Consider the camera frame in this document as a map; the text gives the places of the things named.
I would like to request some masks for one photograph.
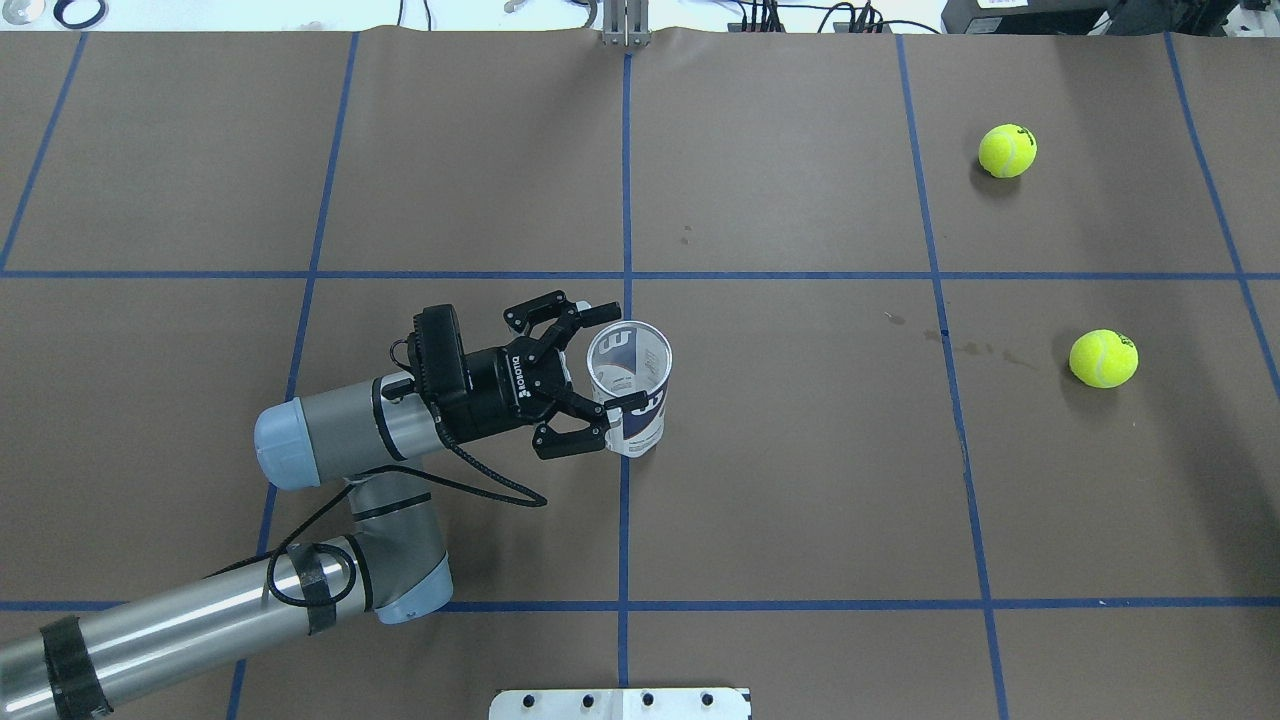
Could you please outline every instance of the white label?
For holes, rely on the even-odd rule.
[[[996,32],[1000,27],[1000,20],[1004,18],[974,18],[969,22],[969,27],[964,31],[965,35],[986,35],[988,32]]]

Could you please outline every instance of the light blue end cap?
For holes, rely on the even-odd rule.
[[[449,574],[449,556],[440,560],[434,570],[410,591],[381,607],[374,609],[384,625],[397,625],[430,615],[444,607],[453,597],[453,575]]]
[[[268,407],[253,425],[257,464],[271,484],[284,489],[320,487],[320,470],[311,450],[311,434],[302,416],[302,401]]]

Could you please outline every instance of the tennis ball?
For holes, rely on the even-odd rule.
[[[1116,387],[1138,369],[1138,347],[1115,331],[1088,332],[1071,346],[1070,365],[1089,387]]]
[[[993,128],[978,146],[978,161],[997,178],[1014,178],[1027,172],[1036,160],[1036,136],[1023,126],[1004,124]]]

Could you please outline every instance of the stain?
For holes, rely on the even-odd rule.
[[[1037,368],[1036,365],[1032,365],[1030,363],[1028,363],[1025,360],[1019,359],[1016,355],[1014,355],[1012,352],[1010,352],[1007,350],[1001,354],[1001,357],[1004,357],[1005,363],[1009,363],[1011,365],[1021,365],[1023,368],[1030,368],[1032,370],[1036,370],[1037,373],[1039,372],[1039,368]]]

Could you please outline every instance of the robotiq logo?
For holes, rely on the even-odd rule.
[[[516,378],[516,397],[532,397],[525,387],[525,369],[520,366],[520,357],[511,356],[511,377]]]

